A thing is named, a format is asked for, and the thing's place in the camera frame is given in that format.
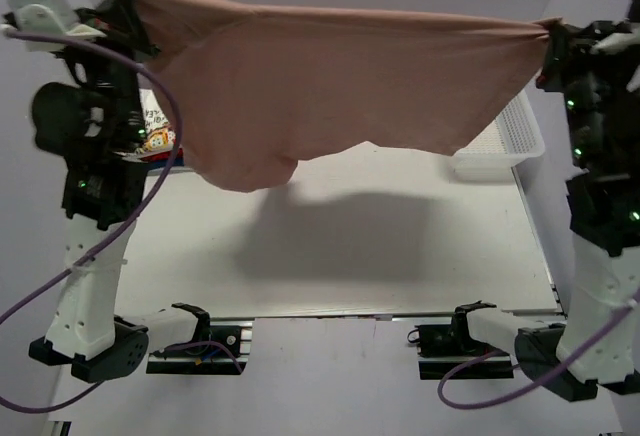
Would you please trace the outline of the pink pixel-print t-shirt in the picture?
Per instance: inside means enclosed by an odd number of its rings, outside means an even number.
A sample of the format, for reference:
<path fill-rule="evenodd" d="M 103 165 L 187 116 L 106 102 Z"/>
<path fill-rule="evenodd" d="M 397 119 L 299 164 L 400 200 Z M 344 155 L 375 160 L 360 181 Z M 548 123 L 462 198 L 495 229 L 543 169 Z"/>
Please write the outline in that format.
<path fill-rule="evenodd" d="M 551 20 L 133 0 L 185 163 L 252 192 L 364 142 L 445 156 L 539 71 Z"/>

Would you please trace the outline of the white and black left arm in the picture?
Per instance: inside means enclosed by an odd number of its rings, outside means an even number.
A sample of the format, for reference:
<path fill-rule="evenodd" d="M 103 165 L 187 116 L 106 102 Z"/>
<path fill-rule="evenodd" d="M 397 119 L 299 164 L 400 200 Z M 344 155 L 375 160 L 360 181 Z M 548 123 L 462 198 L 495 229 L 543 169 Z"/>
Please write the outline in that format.
<path fill-rule="evenodd" d="M 130 154 L 146 139 L 137 66 L 158 49 L 134 0 L 103 0 L 92 9 L 35 7 L 27 18 L 97 44 L 92 51 L 58 48 L 73 84 L 46 84 L 31 103 L 36 146 L 67 166 L 62 207 L 68 223 L 66 283 L 47 333 L 30 345 L 31 358 L 69 365 L 75 378 L 100 383 L 132 374 L 146 355 L 174 345 L 202 354 L 212 333 L 209 314 L 199 307 L 176 303 L 130 319 L 114 312 L 124 253 L 152 197 L 148 166 Z"/>

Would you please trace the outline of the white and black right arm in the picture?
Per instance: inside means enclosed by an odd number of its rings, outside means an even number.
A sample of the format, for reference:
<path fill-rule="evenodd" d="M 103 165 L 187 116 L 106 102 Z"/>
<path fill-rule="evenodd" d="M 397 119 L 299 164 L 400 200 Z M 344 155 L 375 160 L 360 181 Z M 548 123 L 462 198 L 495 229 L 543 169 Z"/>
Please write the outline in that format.
<path fill-rule="evenodd" d="M 631 9 L 621 22 L 554 28 L 536 81 L 564 98 L 579 170 L 566 183 L 576 273 L 565 321 L 537 324 L 479 301 L 456 308 L 449 326 L 459 352 L 510 354 L 531 389 L 568 402 L 639 390 L 639 94 L 629 86 L 638 65 Z"/>

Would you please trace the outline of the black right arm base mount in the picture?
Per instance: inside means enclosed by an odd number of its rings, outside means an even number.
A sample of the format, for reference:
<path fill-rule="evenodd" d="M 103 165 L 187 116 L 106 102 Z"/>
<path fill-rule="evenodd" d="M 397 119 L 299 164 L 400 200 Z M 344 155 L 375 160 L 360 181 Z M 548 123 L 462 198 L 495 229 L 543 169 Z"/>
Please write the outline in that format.
<path fill-rule="evenodd" d="M 486 343 L 460 346 L 445 324 L 416 326 L 408 332 L 407 343 L 417 349 L 419 377 L 423 381 L 441 380 L 454 367 L 494 351 Z M 518 368 L 507 353 L 499 351 L 494 357 L 460 370 L 453 379 L 512 379 Z"/>

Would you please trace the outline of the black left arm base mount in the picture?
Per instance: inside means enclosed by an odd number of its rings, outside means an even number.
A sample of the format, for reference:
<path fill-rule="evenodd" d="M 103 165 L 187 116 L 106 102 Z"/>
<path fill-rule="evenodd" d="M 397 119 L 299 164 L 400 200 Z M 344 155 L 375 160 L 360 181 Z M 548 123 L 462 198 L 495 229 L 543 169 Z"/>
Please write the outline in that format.
<path fill-rule="evenodd" d="M 251 320 L 213 320 L 190 348 L 156 352 L 148 357 L 146 373 L 175 376 L 238 376 L 251 349 Z"/>

